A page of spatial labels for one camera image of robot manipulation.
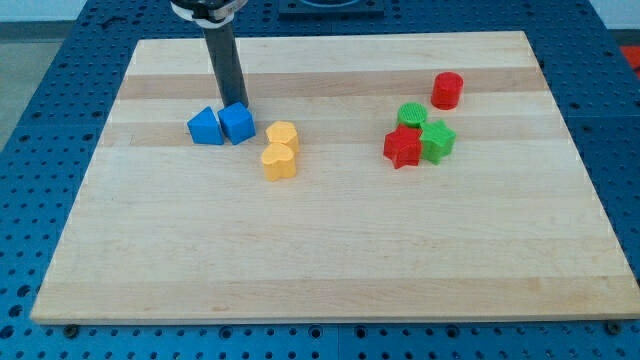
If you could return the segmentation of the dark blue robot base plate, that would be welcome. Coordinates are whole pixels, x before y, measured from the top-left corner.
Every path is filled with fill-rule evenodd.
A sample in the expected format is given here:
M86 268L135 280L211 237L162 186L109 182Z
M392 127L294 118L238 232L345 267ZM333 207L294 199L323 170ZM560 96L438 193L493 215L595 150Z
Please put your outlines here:
M279 0L279 19L315 16L383 15L385 0Z

